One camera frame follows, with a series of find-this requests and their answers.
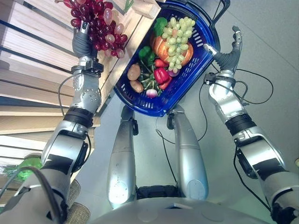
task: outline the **blue basket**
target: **blue basket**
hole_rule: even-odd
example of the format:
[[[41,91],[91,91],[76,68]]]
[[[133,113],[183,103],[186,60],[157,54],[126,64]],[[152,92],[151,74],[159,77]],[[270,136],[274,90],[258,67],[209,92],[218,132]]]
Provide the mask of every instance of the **blue basket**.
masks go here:
[[[152,33],[151,27],[114,87],[115,93],[127,106],[145,115],[162,117],[186,94],[213,61],[212,56],[204,50],[203,44],[209,43],[220,50],[219,38],[214,25],[230,4],[229,0],[221,1],[223,3],[223,9],[214,20],[212,20],[201,7],[193,2],[184,4],[175,0],[168,0],[165,3],[159,3],[161,11],[157,18],[165,17],[167,20],[170,20],[171,17],[175,17],[179,20],[180,18],[188,16],[196,21],[192,37],[189,38],[189,42],[194,49],[194,54],[192,60],[181,69],[180,74],[172,80],[159,97],[150,99],[146,97],[145,92],[141,94],[136,93],[130,86],[127,72],[131,65],[138,61],[139,50],[143,46],[149,45],[150,35]]]

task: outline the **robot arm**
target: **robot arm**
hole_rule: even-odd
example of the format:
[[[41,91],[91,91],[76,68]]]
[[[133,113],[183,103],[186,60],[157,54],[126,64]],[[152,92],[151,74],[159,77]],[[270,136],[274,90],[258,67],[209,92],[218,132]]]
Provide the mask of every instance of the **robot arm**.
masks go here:
[[[209,51],[220,66],[216,76],[209,73],[205,84],[211,85],[209,98],[216,111],[233,136],[237,156],[246,175],[258,179],[271,208],[271,216],[278,224],[299,222],[299,177],[286,171],[280,152],[264,131],[248,115],[241,100],[232,92],[235,70],[242,50],[242,34],[235,32],[233,50],[229,54],[217,52],[209,44]]]
[[[93,116],[101,104],[98,89],[103,65],[98,63],[97,51],[88,41],[88,23],[73,39],[73,50],[79,58],[72,67],[75,95],[63,121],[55,129],[42,153],[41,173],[47,179],[60,209],[54,219],[48,198],[38,179],[31,175],[0,215],[0,223],[62,223],[67,218],[67,198],[72,173],[84,164],[88,145],[84,142]]]

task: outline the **concrete floor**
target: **concrete floor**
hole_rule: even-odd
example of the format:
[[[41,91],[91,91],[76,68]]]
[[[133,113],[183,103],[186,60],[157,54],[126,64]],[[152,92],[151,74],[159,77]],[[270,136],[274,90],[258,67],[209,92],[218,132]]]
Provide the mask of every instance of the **concrete floor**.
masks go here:
[[[210,15],[214,14],[218,1],[197,0]],[[297,0],[232,0],[231,6],[216,24],[222,52],[231,51],[233,25],[243,33],[243,51],[239,67],[268,77],[274,85],[270,101],[262,105],[246,107],[253,120],[261,126],[281,150],[289,170],[299,173],[294,161],[299,157],[299,1]],[[210,66],[206,71],[215,70]],[[179,102],[184,107],[197,136],[205,130],[205,121],[199,107],[198,93],[201,77]],[[247,98],[261,101],[270,93],[269,84],[254,75],[237,72],[235,78],[249,85]],[[208,130],[200,141],[209,181],[208,200],[228,206],[273,223],[269,212],[242,186],[232,164],[234,144],[231,135],[208,101],[208,87],[202,91],[202,104],[207,113]],[[114,139],[120,122],[123,103],[112,96],[101,116],[101,126],[96,129],[96,150],[79,173],[81,193],[77,202],[91,212],[90,221],[111,210],[106,196],[107,170]],[[138,186],[174,184],[165,158],[158,129],[174,140],[174,133],[166,128],[166,117],[135,114],[140,133],[134,137],[136,176]],[[175,167],[174,145],[167,143],[169,159]],[[245,182],[262,198],[258,181]]]

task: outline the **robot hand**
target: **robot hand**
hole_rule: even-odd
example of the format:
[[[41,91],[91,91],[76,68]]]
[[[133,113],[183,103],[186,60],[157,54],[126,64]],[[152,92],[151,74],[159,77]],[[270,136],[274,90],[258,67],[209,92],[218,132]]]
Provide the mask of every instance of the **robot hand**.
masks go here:
[[[235,32],[233,35],[235,41],[232,43],[233,50],[230,53],[220,53],[208,43],[204,44],[204,48],[213,55],[221,71],[228,70],[235,73],[242,51],[242,34],[240,29],[236,26],[233,26],[233,31]]]

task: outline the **green grapes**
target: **green grapes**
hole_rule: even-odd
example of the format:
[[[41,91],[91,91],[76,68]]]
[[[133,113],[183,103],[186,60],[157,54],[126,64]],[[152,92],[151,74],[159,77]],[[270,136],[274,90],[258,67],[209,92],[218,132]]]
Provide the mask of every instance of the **green grapes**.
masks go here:
[[[167,26],[164,27],[162,38],[166,40],[165,46],[168,48],[168,70],[176,73],[182,68],[182,61],[185,59],[183,53],[189,48],[188,38],[192,36],[195,23],[187,16],[178,21],[175,17],[171,17]]]

